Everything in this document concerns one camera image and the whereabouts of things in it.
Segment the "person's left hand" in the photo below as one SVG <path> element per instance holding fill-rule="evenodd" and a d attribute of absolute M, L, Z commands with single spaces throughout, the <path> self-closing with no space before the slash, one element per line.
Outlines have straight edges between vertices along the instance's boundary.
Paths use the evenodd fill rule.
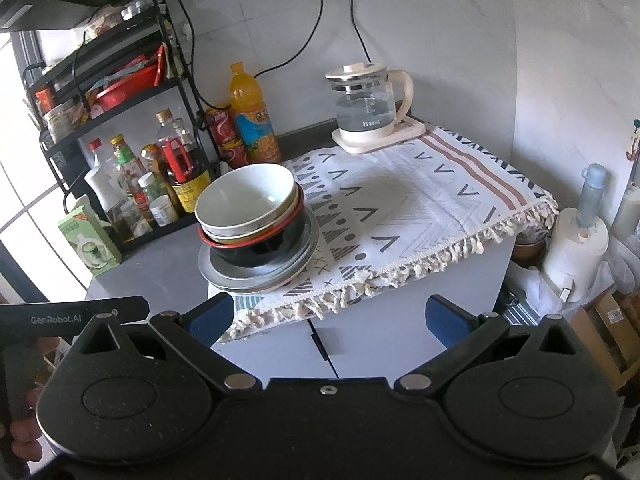
<path fill-rule="evenodd" d="M 21 479 L 42 459 L 35 409 L 54 367 L 60 337 L 27 339 L 1 349 L 1 478 Z"/>

